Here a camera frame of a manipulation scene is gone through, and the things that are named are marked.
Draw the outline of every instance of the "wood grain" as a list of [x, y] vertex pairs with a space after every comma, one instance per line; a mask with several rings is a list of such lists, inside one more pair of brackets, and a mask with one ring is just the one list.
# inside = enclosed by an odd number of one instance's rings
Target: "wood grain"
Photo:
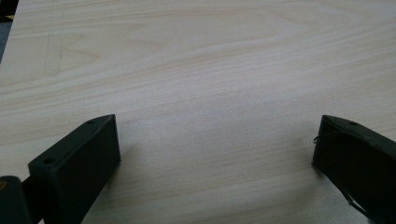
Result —
[[323, 114], [396, 139], [394, 1], [20, 0], [0, 175], [115, 113], [84, 223], [366, 223], [311, 167]]

